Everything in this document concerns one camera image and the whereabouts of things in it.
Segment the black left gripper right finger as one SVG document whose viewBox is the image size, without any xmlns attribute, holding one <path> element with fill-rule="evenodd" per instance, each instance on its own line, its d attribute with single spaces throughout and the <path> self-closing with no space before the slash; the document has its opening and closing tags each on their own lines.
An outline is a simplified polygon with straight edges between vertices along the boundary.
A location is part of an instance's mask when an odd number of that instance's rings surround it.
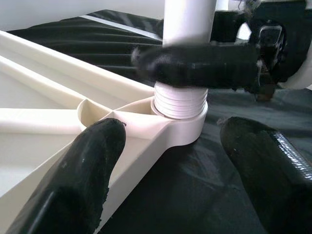
<svg viewBox="0 0 312 234">
<path fill-rule="evenodd" d="M 229 117 L 220 140 L 269 234 L 312 232 L 312 161 L 277 129 Z"/>
</svg>

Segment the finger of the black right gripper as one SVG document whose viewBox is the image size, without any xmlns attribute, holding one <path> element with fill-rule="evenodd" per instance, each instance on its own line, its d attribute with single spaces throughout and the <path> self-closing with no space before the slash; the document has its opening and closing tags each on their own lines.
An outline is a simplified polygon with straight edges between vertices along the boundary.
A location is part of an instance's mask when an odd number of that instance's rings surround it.
<svg viewBox="0 0 312 234">
<path fill-rule="evenodd" d="M 209 43 L 211 41 L 217 42 L 235 42 L 239 28 L 246 22 L 246 15 L 239 11 L 221 11 L 217 10 L 214 13 L 214 21 L 212 24 L 212 31 L 210 39 L 207 36 L 194 35 L 186 33 L 178 39 L 170 41 L 164 39 L 164 19 L 156 24 L 156 34 L 163 39 L 163 42 L 168 43 Z"/>
<path fill-rule="evenodd" d="M 131 62 L 138 75 L 173 87 L 250 88 L 259 75 L 259 49 L 249 44 L 171 45 L 141 50 Z"/>
</svg>

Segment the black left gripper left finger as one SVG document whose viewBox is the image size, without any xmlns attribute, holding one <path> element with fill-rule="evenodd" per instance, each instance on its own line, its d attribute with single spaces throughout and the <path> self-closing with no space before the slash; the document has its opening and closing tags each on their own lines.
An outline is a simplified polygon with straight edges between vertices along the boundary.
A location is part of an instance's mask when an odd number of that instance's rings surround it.
<svg viewBox="0 0 312 234">
<path fill-rule="evenodd" d="M 125 123 L 100 120 L 82 131 L 31 194 L 9 234 L 92 234 L 126 142 Z"/>
</svg>

